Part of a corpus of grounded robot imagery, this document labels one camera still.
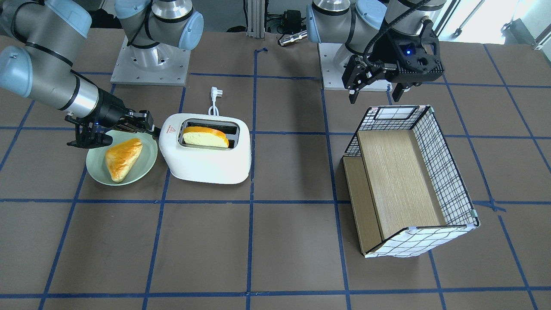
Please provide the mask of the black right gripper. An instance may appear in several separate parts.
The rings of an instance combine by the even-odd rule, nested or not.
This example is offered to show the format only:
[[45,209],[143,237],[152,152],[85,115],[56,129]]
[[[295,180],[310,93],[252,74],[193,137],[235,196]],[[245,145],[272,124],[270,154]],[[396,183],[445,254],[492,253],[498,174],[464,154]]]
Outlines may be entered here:
[[96,149],[110,146],[113,138],[98,132],[98,127],[129,133],[147,133],[153,139],[159,139],[160,129],[153,124],[153,116],[148,110],[133,111],[124,106],[116,96],[99,90],[98,102],[85,117],[73,117],[69,113],[65,121],[75,126],[75,140],[67,146],[79,149]]

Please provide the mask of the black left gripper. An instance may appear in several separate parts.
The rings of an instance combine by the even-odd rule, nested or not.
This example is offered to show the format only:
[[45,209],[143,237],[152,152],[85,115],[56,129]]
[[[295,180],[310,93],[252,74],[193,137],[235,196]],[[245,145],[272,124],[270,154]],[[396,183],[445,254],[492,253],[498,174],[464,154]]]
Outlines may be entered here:
[[342,76],[343,87],[350,92],[349,100],[355,104],[359,91],[380,79],[397,83],[392,100],[399,102],[415,83],[433,82],[443,75],[445,68],[440,57],[438,37],[432,20],[422,23],[417,35],[406,35],[389,28],[386,21],[381,28],[386,33],[374,43],[364,64],[359,55],[351,55]]

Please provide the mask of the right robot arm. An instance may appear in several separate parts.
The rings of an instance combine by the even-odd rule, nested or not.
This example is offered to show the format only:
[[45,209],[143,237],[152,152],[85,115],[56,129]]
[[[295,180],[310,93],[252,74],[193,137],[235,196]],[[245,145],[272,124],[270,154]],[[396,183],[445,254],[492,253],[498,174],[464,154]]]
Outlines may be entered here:
[[[190,0],[117,0],[114,7],[127,46],[138,53],[161,46],[192,50],[204,30],[204,17]],[[148,110],[127,108],[73,70],[92,21],[72,0],[3,0],[1,35],[23,46],[1,52],[1,87],[65,112],[65,121],[75,126],[72,147],[111,145],[112,137],[99,132],[99,126],[159,139]]]

